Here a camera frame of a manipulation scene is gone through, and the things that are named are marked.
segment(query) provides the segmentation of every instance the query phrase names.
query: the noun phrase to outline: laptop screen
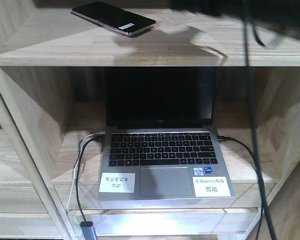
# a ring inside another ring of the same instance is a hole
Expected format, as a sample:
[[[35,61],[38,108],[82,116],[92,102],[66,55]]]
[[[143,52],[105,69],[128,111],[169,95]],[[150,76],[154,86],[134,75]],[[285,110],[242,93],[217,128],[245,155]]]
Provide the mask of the laptop screen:
[[[214,79],[215,67],[105,67],[107,126],[211,124]]]

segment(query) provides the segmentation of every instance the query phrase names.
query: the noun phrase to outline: black smartphone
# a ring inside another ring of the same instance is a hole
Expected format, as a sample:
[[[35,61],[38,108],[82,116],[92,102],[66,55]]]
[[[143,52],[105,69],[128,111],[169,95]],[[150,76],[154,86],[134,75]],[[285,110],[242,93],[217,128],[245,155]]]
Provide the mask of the black smartphone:
[[[153,28],[156,24],[153,19],[125,11],[102,1],[75,7],[71,13],[126,36],[139,34]]]

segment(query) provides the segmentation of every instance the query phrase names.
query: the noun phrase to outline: laptop keyboard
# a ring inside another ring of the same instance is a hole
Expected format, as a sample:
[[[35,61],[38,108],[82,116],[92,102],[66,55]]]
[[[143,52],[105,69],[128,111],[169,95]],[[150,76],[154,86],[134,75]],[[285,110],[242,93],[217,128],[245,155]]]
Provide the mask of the laptop keyboard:
[[[114,133],[110,167],[218,164],[209,132]]]

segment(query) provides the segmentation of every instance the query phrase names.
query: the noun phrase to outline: laptop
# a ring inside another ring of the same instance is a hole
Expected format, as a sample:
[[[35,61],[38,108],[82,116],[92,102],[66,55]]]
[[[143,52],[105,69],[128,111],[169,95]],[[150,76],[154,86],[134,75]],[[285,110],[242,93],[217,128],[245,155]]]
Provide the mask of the laptop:
[[[99,201],[230,198],[215,67],[104,67]]]

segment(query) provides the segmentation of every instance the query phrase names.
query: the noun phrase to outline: white label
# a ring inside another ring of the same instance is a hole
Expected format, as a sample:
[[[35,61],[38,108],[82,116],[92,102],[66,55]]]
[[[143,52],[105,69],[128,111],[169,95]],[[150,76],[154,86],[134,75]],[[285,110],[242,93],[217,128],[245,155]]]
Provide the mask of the white label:
[[[134,193],[136,175],[134,173],[102,173],[100,193]]]
[[[224,176],[194,176],[193,185],[196,197],[231,197]]]
[[[126,24],[126,25],[124,25],[124,26],[120,26],[119,29],[123,30],[123,29],[130,28],[130,27],[132,27],[132,26],[134,26],[133,23],[128,23],[128,24]]]

